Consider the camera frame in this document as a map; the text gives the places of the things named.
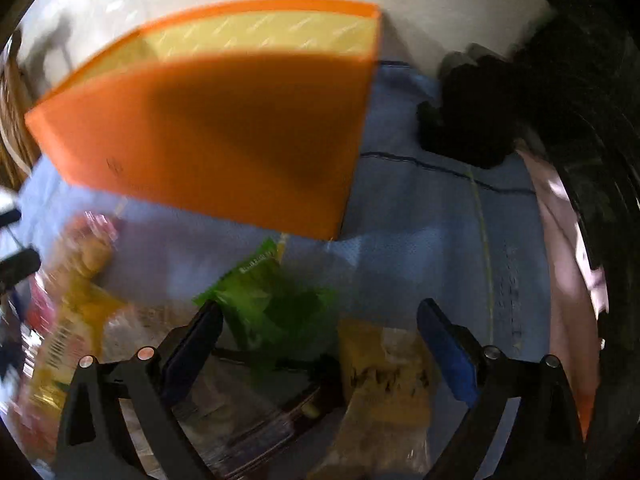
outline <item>green package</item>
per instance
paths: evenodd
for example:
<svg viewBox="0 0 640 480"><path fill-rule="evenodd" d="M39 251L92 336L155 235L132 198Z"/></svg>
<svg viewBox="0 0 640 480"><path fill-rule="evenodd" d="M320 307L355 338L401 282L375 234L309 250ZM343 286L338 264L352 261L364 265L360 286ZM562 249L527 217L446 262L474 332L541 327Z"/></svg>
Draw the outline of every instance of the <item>green package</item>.
<svg viewBox="0 0 640 480"><path fill-rule="evenodd" d="M291 357L314 335L333 300L331 291L301 288L284 276L276 243L260 248L193 299L216 301L238 348L257 352L263 365Z"/></svg>

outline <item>orange container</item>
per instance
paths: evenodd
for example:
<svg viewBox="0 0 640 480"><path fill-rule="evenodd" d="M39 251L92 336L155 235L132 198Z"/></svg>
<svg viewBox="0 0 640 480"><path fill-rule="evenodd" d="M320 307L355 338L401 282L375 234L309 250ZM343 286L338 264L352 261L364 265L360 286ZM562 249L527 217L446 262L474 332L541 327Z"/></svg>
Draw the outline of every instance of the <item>orange container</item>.
<svg viewBox="0 0 640 480"><path fill-rule="evenodd" d="M336 238L378 23L343 0L190 10L105 49L26 121L71 184Z"/></svg>

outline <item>snack package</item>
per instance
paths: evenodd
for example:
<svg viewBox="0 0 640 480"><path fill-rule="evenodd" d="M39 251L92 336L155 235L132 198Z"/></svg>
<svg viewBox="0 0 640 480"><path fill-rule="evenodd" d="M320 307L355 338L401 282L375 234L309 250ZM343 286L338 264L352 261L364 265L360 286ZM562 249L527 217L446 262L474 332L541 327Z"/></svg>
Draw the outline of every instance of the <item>snack package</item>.
<svg viewBox="0 0 640 480"><path fill-rule="evenodd" d="M128 306L119 310L105 325L100 360L125 360L142 346L158 346L172 328L188 324L195 312L193 305L191 308ZM259 460L264 452L293 434L291 421L231 373L230 368L238 367L224 365L214 358L207 360L189 395L172 408L205 464L223 477L233 476L244 463L252 458ZM146 472L164 478L132 403L121 400L120 405Z"/></svg>
<svg viewBox="0 0 640 480"><path fill-rule="evenodd" d="M215 300L241 350L255 350L267 367L291 357L314 335L333 301L332 292L301 288L280 267L276 243L267 238L258 250L194 298L202 306Z"/></svg>
<svg viewBox="0 0 640 480"><path fill-rule="evenodd" d="M430 468L430 360L422 339L347 319L338 336L347 412L327 457L308 478L424 475Z"/></svg>
<svg viewBox="0 0 640 480"><path fill-rule="evenodd" d="M106 216L75 216L31 280L22 330L25 364L9 414L30 460L52 462L78 359L100 353L104 324L124 306L90 281L110 260L115 239L116 229Z"/></svg>

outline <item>pink fabric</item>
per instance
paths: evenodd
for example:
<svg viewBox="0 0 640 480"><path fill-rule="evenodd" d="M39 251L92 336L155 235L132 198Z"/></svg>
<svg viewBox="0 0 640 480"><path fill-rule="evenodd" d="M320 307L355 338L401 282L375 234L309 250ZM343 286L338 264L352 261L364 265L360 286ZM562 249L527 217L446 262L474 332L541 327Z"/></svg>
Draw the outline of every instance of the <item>pink fabric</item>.
<svg viewBox="0 0 640 480"><path fill-rule="evenodd" d="M552 165L519 149L540 206L551 286L551 341L574 393L586 434L598 387L597 316L608 309L602 268L591 270L577 217L558 172Z"/></svg>

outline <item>metal screw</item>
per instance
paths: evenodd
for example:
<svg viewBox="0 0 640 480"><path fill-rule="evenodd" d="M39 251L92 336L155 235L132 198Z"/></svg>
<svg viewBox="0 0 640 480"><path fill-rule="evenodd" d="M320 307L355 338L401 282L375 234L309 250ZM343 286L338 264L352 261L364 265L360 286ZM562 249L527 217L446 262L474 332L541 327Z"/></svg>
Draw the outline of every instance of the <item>metal screw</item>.
<svg viewBox="0 0 640 480"><path fill-rule="evenodd" d="M80 358L78 364L81 368L88 368L89 366L94 364L94 358L91 355L85 355L84 357Z"/></svg>
<svg viewBox="0 0 640 480"><path fill-rule="evenodd" d="M551 368L558 368L560 366L560 359L555 355L548 355L545 357L545 365Z"/></svg>
<svg viewBox="0 0 640 480"><path fill-rule="evenodd" d="M141 361L149 361L149 359L151 359L155 353L156 351L151 348L151 346L145 346L144 348L138 350L138 359L140 359Z"/></svg>
<svg viewBox="0 0 640 480"><path fill-rule="evenodd" d="M497 346L485 346L484 347L484 356L492 361L495 361L498 357L502 355L500 349Z"/></svg>

